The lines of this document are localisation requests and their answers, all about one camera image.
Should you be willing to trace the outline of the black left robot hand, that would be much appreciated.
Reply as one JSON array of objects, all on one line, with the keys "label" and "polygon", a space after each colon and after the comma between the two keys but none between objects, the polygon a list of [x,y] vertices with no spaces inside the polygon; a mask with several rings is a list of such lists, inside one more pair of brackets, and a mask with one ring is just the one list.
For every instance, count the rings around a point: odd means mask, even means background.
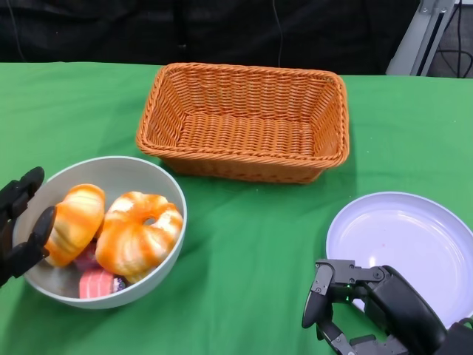
[{"label": "black left robot hand", "polygon": [[27,210],[44,181],[44,169],[37,166],[20,180],[10,181],[1,190],[1,284],[19,278],[49,256],[46,243],[56,216],[54,206],[47,207],[37,219],[27,241],[13,245],[17,219]]}]

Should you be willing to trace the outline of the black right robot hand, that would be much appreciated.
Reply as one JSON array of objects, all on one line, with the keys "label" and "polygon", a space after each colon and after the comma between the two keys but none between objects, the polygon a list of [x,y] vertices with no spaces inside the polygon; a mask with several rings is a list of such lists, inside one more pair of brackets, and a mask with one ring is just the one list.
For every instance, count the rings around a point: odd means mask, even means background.
[{"label": "black right robot hand", "polygon": [[[348,339],[333,321],[333,304],[361,300],[364,314],[386,335]],[[423,297],[391,266],[358,267],[352,260],[317,260],[302,327],[316,327],[336,354],[434,354],[446,327]]]}]

